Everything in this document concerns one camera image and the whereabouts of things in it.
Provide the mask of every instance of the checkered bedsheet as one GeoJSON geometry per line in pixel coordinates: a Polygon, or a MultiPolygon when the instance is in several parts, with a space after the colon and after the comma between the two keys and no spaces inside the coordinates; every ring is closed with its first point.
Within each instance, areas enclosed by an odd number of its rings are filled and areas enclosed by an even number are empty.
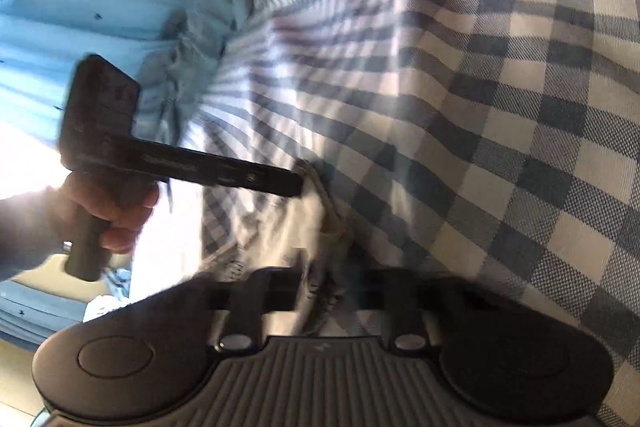
{"type": "MultiPolygon", "coordinates": [[[[360,252],[596,335],[640,427],[638,1],[258,0],[188,146],[306,158],[360,252]]],[[[205,250],[267,200],[207,189],[205,250]]]]}

